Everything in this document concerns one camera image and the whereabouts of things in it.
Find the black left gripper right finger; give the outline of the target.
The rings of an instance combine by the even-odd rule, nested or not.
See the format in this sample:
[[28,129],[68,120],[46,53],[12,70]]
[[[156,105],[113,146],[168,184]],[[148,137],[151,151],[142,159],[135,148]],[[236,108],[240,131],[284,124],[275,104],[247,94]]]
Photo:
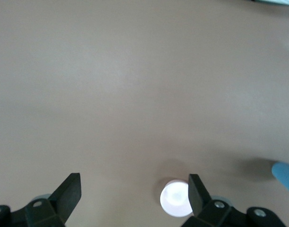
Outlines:
[[188,177],[188,198],[193,211],[184,227],[285,227],[271,210],[250,207],[246,213],[227,202],[213,199],[197,174]]

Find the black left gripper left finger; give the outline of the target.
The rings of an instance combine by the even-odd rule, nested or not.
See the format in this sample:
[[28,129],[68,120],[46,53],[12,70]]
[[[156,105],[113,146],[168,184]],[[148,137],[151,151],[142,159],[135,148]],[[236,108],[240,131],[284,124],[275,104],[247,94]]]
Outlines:
[[64,227],[81,195],[80,174],[71,173],[47,199],[38,198],[14,212],[0,205],[0,227]]

